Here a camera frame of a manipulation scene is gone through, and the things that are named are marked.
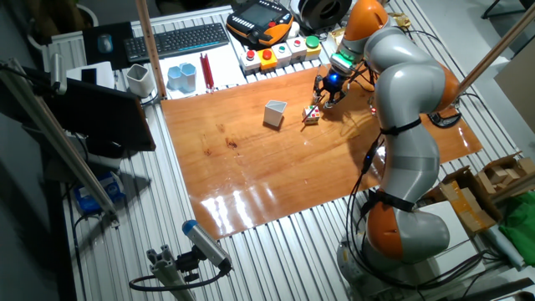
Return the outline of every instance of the robotic arm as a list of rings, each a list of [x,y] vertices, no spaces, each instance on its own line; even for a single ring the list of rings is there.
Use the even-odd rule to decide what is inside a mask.
[[[316,79],[314,87],[316,94],[330,93],[324,104],[328,109],[345,96],[342,87],[358,72],[355,67],[362,59],[380,74],[375,104],[388,156],[378,200],[369,210],[366,236],[359,236],[357,245],[382,271],[434,256],[449,244],[449,232],[440,217],[411,209],[435,183],[440,165],[438,146],[421,124],[420,114],[447,108],[456,99],[459,86],[449,69],[392,27],[394,24],[376,0],[359,0],[344,39],[330,59],[328,75]],[[339,266],[348,280],[355,280],[362,273],[355,272],[355,265],[350,267],[351,258],[340,255],[347,248],[352,247],[344,242],[339,248]]]

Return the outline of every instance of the aluminum rod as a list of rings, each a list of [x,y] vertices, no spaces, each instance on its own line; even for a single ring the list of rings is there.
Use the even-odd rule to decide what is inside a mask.
[[[502,54],[505,48],[509,47],[512,41],[518,37],[520,33],[526,28],[526,26],[535,19],[535,5],[532,5],[509,31],[503,36],[503,38],[488,52],[488,54],[477,64],[477,66],[463,79],[459,84],[459,94],[463,93],[472,85],[477,78],[487,70],[487,68],[496,60],[496,58]]]
[[[160,59],[158,57],[158,50],[156,49],[156,41],[152,33],[152,26],[150,25],[147,1],[135,0],[135,5],[137,6],[137,13],[140,15],[141,30],[145,38],[145,44],[147,45],[147,53],[149,54],[150,66],[152,66],[156,87],[158,87],[158,95],[162,99],[165,99],[167,97],[167,90],[164,84],[164,78],[161,75]]]
[[[16,59],[10,59],[8,63],[9,68],[14,69],[20,73],[24,73]],[[63,128],[50,111],[43,98],[33,94],[32,88],[28,81],[19,75],[8,72],[7,70],[0,71],[0,80],[9,88],[11,93],[15,96],[21,106],[28,112],[33,122],[44,133],[48,141],[52,144],[54,149],[64,159],[71,171],[84,184],[91,196],[99,203],[104,212],[111,215],[111,219],[115,219],[116,210],[114,203],[104,191],[97,178],[94,176],[90,168],[85,164],[74,145],[70,143],[69,139],[64,133]]]

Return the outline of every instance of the black monitor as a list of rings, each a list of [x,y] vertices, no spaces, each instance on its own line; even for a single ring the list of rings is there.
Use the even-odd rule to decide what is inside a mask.
[[[50,83],[50,74],[24,68],[26,74]],[[115,143],[126,150],[153,151],[155,144],[139,98],[126,92],[67,79],[64,95],[44,96],[61,126],[88,136],[95,145]],[[0,80],[0,113],[22,123],[32,123],[26,111]]]

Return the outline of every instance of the wooden tabletop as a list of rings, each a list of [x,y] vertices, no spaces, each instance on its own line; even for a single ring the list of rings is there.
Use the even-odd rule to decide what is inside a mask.
[[[305,127],[301,113],[311,104],[316,74],[307,69],[162,102],[196,220],[213,237],[350,193],[364,154],[379,134],[367,104],[373,93],[353,83],[340,104],[322,110],[318,125]],[[262,122],[264,106],[272,99],[288,102],[279,128]],[[437,141],[442,163],[482,148],[464,121],[444,130],[427,116],[421,118]],[[380,183],[384,148],[379,153],[361,189]]]

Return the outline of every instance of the keyboard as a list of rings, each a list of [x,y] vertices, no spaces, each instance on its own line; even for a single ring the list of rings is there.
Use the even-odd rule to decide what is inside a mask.
[[[177,29],[154,35],[158,56],[168,58],[181,54],[190,54],[228,44],[228,36],[220,23]],[[146,51],[145,38],[127,38],[126,55],[131,63],[146,63],[149,54]]]

